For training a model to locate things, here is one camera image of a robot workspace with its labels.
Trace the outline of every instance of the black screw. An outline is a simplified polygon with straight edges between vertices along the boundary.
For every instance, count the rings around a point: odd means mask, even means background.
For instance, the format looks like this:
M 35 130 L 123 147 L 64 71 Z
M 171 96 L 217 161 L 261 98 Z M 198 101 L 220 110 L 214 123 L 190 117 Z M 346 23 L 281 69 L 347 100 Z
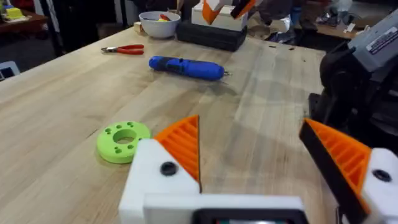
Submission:
M 177 165 L 174 162 L 165 162 L 160 167 L 160 173 L 165 176 L 171 176 L 177 173 Z
M 384 181 L 384 182 L 391 182 L 391 176 L 389 173 L 387 173 L 384 170 L 373 170 L 372 174 L 379 180 Z

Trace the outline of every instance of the hole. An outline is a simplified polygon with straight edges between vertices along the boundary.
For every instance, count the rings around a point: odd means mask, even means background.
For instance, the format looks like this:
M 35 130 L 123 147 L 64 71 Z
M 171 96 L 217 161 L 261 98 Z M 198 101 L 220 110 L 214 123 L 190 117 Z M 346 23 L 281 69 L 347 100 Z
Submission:
M 113 141 L 118 144 L 129 144 L 136 138 L 136 133 L 130 129 L 124 129 L 113 135 Z
M 160 167 L 160 173 L 165 175 L 165 176 L 171 176 L 177 173 L 177 165 L 173 162 L 165 162 L 162 164 Z
M 384 182 L 391 182 L 391 176 L 384 170 L 376 169 L 372 171 L 373 176 Z

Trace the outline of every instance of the white container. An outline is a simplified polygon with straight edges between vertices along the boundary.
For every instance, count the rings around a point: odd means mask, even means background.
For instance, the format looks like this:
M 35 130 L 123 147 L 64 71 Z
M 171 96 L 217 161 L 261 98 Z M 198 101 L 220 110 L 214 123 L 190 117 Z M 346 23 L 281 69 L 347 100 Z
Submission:
M 161 14 L 167 16 L 171 21 L 158 22 L 157 20 L 160 19 Z M 148 35 L 155 38 L 167 38 L 174 35 L 175 28 L 180 22 L 181 17 L 172 12 L 153 11 L 141 13 L 139 19 L 142 28 Z
M 234 31 L 242 31 L 246 26 L 248 21 L 248 14 L 245 13 L 240 18 L 234 19 L 230 13 L 234 6 L 224 6 L 216 19 L 213 21 L 211 25 L 207 24 L 206 20 L 203 18 L 201 12 L 203 9 L 203 3 L 198 3 L 195 7 L 192 8 L 192 17 L 191 22 L 193 24 L 216 27 L 220 29 L 228 29 Z

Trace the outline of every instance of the cardboard box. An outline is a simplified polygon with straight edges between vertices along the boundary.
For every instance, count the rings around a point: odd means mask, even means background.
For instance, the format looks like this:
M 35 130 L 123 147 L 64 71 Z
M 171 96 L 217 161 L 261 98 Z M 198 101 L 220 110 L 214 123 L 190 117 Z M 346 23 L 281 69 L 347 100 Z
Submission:
M 234 19 L 230 15 L 233 8 L 234 6 L 224 6 L 221 9 L 221 12 L 218 14 L 217 18 L 212 23 L 212 25 L 209 25 L 207 24 L 207 22 L 205 21 L 205 19 L 201 14 L 203 9 L 203 3 L 200 2 L 195 7 L 192 8 L 191 23 L 203 26 L 216 27 L 220 29 L 242 31 L 248 21 L 248 14 L 245 13 L 240 18 Z

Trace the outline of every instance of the orange plastic part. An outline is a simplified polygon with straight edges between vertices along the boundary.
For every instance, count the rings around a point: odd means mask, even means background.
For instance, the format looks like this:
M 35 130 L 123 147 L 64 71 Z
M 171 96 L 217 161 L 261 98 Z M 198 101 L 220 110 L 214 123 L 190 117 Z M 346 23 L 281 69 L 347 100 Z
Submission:
M 161 143 L 197 182 L 200 182 L 199 115 L 174 123 L 154 139 Z
M 359 141 L 311 119 L 304 119 L 314 130 L 330 157 L 338 166 L 361 205 L 370 209 L 361 196 L 363 182 L 371 155 L 371 149 Z
M 205 0 L 205 2 L 203 3 L 203 9 L 201 11 L 201 14 L 202 14 L 203 18 L 206 20 L 206 22 L 209 25 L 211 25 L 213 23 L 213 21 L 216 19 L 217 15 L 221 12 L 221 9 L 222 8 L 213 12 L 211 10 L 211 7 L 207 3 L 207 0 Z

